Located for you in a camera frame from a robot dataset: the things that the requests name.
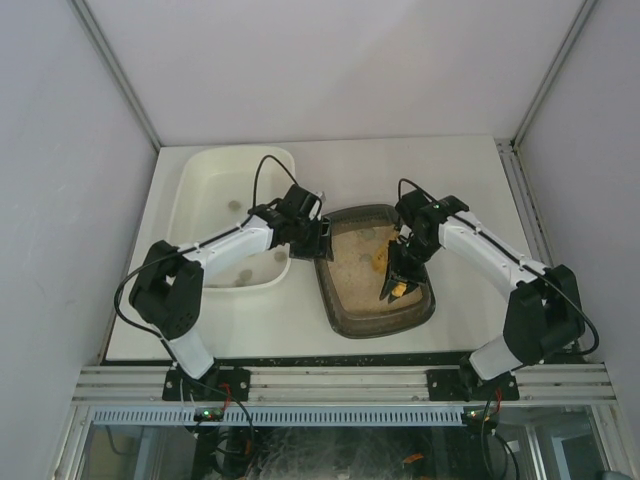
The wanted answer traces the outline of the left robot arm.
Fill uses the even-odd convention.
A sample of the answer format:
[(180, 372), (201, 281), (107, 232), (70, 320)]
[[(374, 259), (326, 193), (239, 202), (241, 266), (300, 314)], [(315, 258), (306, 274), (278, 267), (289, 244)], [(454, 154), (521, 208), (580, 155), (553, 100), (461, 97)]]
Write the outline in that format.
[(286, 245), (292, 258), (332, 260), (332, 222), (312, 211), (261, 204), (210, 239), (182, 246), (158, 241), (135, 273), (128, 304), (151, 326), (171, 358), (199, 380), (216, 358), (196, 328), (208, 281), (246, 258)]

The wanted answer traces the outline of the dark brown litter box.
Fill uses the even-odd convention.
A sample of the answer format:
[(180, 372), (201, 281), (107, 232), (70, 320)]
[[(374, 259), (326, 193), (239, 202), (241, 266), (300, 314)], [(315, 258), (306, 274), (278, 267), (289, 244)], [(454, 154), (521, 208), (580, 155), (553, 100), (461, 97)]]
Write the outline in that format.
[(317, 260), (316, 275), (331, 328), (350, 339), (394, 335), (426, 323), (436, 309), (426, 283), (400, 299), (381, 300), (385, 252), (398, 214), (385, 204), (345, 208), (329, 213), (332, 261)]

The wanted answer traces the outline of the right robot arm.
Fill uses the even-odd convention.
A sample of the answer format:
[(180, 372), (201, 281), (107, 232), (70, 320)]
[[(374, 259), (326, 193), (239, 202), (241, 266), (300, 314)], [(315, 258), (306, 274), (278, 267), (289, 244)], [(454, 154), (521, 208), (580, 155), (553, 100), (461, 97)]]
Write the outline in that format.
[(589, 325), (575, 274), (522, 254), (487, 230), (455, 196), (420, 190), (400, 196), (396, 234), (386, 247), (380, 297), (402, 298), (427, 281), (427, 262), (441, 249), (466, 260), (507, 303), (501, 333), (460, 362), (459, 391), (469, 400), (496, 389), (512, 372), (564, 352)]

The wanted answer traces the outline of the yellow litter scoop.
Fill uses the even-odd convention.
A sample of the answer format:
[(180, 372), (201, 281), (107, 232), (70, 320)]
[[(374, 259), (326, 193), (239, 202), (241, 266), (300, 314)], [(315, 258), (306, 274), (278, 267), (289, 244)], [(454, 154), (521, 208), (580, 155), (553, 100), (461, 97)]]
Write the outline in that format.
[(385, 276), (388, 244), (390, 241), (397, 242), (398, 237), (399, 237), (399, 232), (394, 230), (390, 234), (388, 240), (376, 250), (376, 253), (374, 254), (371, 260), (372, 269), (376, 273), (383, 274)]

